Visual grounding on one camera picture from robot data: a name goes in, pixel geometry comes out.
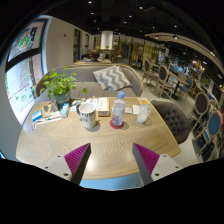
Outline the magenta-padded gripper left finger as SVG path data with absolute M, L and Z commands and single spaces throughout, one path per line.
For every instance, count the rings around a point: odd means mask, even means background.
M 79 185 L 90 155 L 91 144 L 87 143 L 64 156 L 54 156 L 43 166 L 43 169 L 76 185 Z

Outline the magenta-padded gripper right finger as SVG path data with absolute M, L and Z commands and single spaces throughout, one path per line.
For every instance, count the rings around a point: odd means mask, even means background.
M 182 169 L 168 154 L 159 155 L 137 143 L 133 144 L 132 152 L 144 185 Z

